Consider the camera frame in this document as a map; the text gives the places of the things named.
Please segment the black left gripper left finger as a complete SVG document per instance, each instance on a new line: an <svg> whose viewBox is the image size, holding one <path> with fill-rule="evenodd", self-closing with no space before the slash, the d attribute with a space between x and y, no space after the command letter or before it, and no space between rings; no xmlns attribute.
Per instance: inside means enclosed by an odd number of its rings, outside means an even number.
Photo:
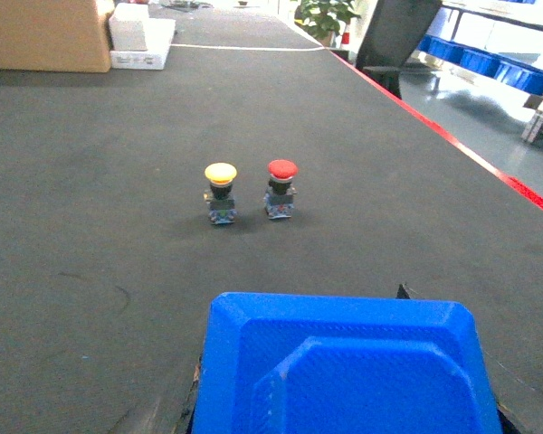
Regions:
<svg viewBox="0 0 543 434"><path fill-rule="evenodd" d="M200 356L195 365L191 386L184 400L180 416L174 427L175 434L191 434L193 432L196 401L202 371L202 361L203 357Z"/></svg>

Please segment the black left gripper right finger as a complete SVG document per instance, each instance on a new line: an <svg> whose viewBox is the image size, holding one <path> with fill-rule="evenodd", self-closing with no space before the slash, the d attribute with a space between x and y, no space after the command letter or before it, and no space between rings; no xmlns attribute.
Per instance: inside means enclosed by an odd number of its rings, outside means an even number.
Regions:
<svg viewBox="0 0 543 434"><path fill-rule="evenodd" d="M411 289L406 283L401 283L395 296L397 299L411 299Z"/></svg>

